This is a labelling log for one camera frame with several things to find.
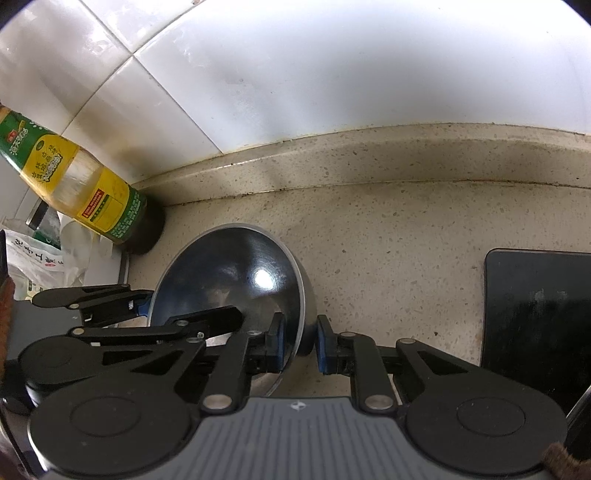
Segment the stainless steel bowl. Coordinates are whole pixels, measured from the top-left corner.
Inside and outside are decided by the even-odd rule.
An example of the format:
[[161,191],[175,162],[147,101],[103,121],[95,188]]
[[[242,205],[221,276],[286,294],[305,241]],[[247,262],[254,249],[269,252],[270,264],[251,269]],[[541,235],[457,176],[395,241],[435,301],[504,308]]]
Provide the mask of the stainless steel bowl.
[[280,374],[259,374],[250,392],[270,396],[287,369],[315,343],[315,294],[300,260],[262,228],[225,224],[206,231],[176,255],[152,295],[148,324],[224,306],[238,308],[250,331],[266,331],[273,314],[286,318],[286,358]]

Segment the white two-tier condiment rack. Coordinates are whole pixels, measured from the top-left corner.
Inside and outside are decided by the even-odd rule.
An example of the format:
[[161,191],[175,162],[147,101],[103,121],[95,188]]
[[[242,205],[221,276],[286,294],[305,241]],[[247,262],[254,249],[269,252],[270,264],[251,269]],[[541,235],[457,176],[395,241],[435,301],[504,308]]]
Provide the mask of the white two-tier condiment rack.
[[118,274],[118,283],[127,284],[129,278],[130,258],[129,254],[125,251],[121,252],[120,268]]

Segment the plastic bag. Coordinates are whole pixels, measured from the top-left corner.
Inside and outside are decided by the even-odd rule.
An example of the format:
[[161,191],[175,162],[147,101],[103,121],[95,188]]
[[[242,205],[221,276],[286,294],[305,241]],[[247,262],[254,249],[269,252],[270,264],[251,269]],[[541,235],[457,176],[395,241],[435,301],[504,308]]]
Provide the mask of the plastic bag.
[[81,286],[83,271],[67,265],[61,250],[19,232],[5,229],[4,233],[17,301],[31,300],[44,290]]

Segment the green yellow label oil bottle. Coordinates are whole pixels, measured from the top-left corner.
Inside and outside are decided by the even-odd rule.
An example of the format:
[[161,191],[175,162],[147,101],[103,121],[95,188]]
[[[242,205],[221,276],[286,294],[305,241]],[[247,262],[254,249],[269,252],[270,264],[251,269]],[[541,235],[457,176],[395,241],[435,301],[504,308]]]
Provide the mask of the green yellow label oil bottle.
[[2,106],[1,157],[56,211],[115,244],[131,238],[145,197],[83,147]]

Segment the black gas stove top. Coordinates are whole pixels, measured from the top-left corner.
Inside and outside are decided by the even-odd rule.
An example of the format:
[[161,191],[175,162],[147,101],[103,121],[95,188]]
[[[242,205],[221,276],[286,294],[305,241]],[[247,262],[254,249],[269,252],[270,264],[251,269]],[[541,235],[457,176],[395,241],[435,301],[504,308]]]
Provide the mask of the black gas stove top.
[[590,387],[588,253],[487,253],[481,366],[574,408]]

